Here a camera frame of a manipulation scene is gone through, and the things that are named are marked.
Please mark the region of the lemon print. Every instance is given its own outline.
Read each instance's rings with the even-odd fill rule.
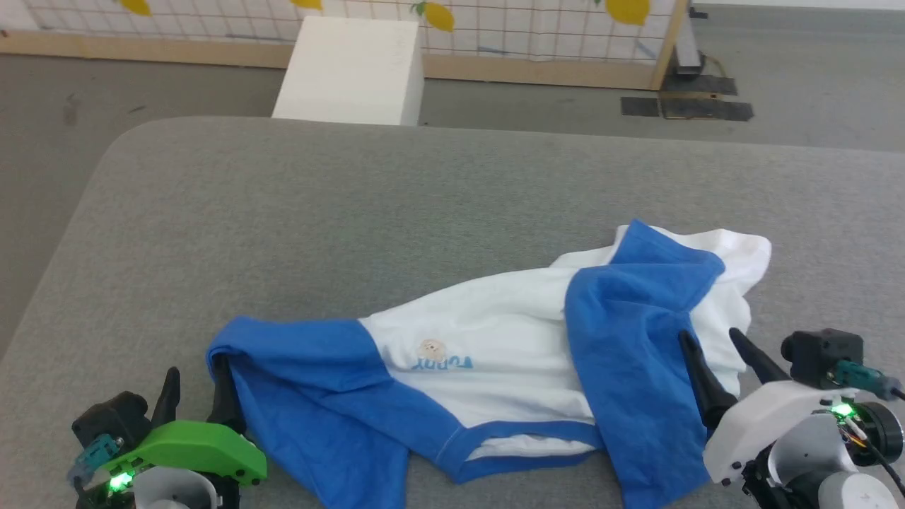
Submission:
[[[291,0],[295,5],[298,5],[302,9],[317,9],[319,11],[324,10],[324,6],[321,4],[320,0]]]
[[[122,2],[122,6],[126,7],[133,14],[138,14],[139,16],[150,16],[151,8],[148,7],[148,2],[145,0],[120,0]]]
[[[421,2],[412,5],[412,9],[416,11],[419,16],[424,16],[427,23],[431,24],[431,26],[437,30],[452,32],[455,27],[453,13],[440,4],[435,2]]]
[[[619,23],[644,24],[651,0],[606,0],[606,11]]]

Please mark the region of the blue and white shirt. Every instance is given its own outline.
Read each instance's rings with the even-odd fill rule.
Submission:
[[[230,356],[262,450],[329,508],[403,507],[409,451],[456,482],[574,465],[605,449],[627,509],[709,477],[679,332],[738,394],[729,340],[770,244],[635,221],[616,244],[460,283],[360,320],[237,318]]]

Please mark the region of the green led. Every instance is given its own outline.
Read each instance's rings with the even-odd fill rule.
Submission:
[[[830,408],[830,411],[836,414],[837,416],[848,417],[854,415],[854,408],[852,405],[848,403],[843,403],[842,405],[836,405],[835,407]]]
[[[110,491],[122,491],[132,481],[132,475],[124,472],[110,479]]]

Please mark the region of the gray fabric tablecloth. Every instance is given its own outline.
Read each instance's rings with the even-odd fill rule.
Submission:
[[[205,418],[205,349],[238,314],[363,316],[605,245],[634,217],[773,241],[749,300],[750,336],[775,358],[791,331],[829,326],[860,333],[870,364],[902,372],[903,172],[905,156],[864,151],[152,122],[101,161],[0,365],[0,506],[72,507],[71,421],[122,390],[153,404],[169,366],[182,370],[178,415]],[[407,493],[412,508],[621,506],[603,454],[466,485],[413,458]],[[317,506],[275,466],[246,494],[257,509]],[[754,502],[710,485],[677,506]]]

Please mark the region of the gray floor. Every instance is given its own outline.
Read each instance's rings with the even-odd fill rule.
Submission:
[[[751,122],[622,117],[642,92],[429,81],[436,127],[903,150],[905,37],[704,27]],[[0,355],[100,156],[187,115],[269,116],[281,71],[0,55]]]

